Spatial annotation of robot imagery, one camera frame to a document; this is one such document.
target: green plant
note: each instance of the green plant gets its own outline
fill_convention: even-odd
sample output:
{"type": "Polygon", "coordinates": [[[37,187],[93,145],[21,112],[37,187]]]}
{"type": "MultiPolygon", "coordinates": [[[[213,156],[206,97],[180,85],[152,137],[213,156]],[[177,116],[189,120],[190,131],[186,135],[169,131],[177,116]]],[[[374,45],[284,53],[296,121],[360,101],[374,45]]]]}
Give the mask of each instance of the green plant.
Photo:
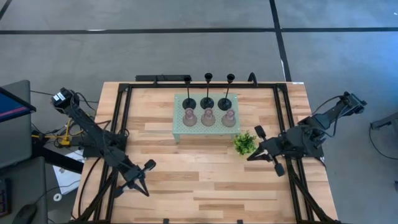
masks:
{"type": "Polygon", "coordinates": [[[256,150],[256,145],[254,144],[255,138],[256,136],[250,135],[249,131],[235,136],[233,139],[235,150],[242,156],[254,152],[256,150]]]}

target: table leg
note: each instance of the table leg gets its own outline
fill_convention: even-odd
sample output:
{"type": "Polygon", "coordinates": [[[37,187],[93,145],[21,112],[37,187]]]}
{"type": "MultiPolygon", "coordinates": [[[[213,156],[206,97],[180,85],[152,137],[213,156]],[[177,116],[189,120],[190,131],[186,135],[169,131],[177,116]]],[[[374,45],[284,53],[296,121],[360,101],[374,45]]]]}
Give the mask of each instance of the table leg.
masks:
{"type": "Polygon", "coordinates": [[[173,134],[174,135],[174,140],[175,142],[180,142],[180,135],[179,134],[173,134]]]}

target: computer monitor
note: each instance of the computer monitor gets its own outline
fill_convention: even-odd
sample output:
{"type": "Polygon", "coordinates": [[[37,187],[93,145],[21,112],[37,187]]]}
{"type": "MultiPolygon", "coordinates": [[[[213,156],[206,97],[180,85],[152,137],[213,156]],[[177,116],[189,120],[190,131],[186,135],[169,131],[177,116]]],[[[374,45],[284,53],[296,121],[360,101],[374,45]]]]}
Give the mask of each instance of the computer monitor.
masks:
{"type": "Polygon", "coordinates": [[[36,112],[36,107],[0,87],[0,122],[36,112]]]}

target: wooden tabletop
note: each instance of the wooden tabletop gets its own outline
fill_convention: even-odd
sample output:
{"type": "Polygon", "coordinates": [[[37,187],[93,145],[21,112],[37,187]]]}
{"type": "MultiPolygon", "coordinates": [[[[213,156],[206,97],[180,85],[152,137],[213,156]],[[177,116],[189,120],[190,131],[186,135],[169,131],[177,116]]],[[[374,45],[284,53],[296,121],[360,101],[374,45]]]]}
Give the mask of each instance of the wooden tabletop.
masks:
{"type": "MultiPolygon", "coordinates": [[[[96,122],[112,118],[119,83],[106,82],[99,101],[96,122]]],[[[287,83],[295,123],[310,115],[303,84],[287,83]]],[[[224,93],[226,89],[211,89],[224,93]]],[[[128,190],[114,201],[112,223],[294,223],[294,210],[288,176],[278,177],[273,164],[246,160],[234,150],[229,136],[181,136],[176,144],[172,136],[174,94],[184,88],[135,88],[132,92],[127,128],[130,136],[126,154],[140,165],[153,159],[156,167],[147,173],[150,197],[128,190]]],[[[190,90],[203,93],[202,89],[190,90]]],[[[271,89],[230,89],[238,95],[241,129],[255,134],[262,125],[267,137],[279,134],[279,123],[271,89]]],[[[282,110],[285,107],[281,95],[282,110]]],[[[123,113],[119,113],[119,124],[123,113]]],[[[85,162],[78,190],[95,159],[85,162]]],[[[337,219],[325,168],[315,159],[303,160],[308,188],[321,208],[337,219]]],[[[98,192],[103,161],[88,179],[82,210],[98,192]]],[[[118,178],[119,184],[124,180],[118,178]]],[[[303,200],[300,205],[304,212],[303,200]]],[[[77,217],[78,196],[73,215],[77,217]]],[[[103,202],[104,218],[108,197],[103,202]]]]}

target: gray floor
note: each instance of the gray floor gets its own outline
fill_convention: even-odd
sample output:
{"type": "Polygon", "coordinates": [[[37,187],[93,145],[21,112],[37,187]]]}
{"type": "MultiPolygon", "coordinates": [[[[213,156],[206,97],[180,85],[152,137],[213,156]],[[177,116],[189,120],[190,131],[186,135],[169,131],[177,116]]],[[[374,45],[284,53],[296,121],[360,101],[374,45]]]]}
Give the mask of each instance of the gray floor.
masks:
{"type": "MultiPolygon", "coordinates": [[[[278,0],[281,27],[398,26],[397,1],[278,0]]],[[[173,27],[272,27],[268,1],[13,0],[0,29],[135,29],[173,27]]],[[[363,114],[341,119],[337,137],[325,143],[327,173],[340,220],[396,223],[398,161],[371,146],[371,121],[398,111],[398,33],[283,34],[293,81],[305,82],[312,109],[345,90],[369,104],[363,114]]],[[[135,75],[191,74],[216,80],[250,72],[260,81],[284,81],[274,33],[0,35],[0,83],[21,79],[32,89],[56,92],[65,86],[90,100],[105,81],[135,75]]],[[[66,117],[48,96],[32,95],[33,122],[42,130],[66,117]]],[[[373,132],[378,148],[398,157],[390,127],[373,132]]],[[[48,175],[49,185],[55,184],[48,175]]],[[[69,219],[74,194],[49,204],[50,218],[69,219]]]]}

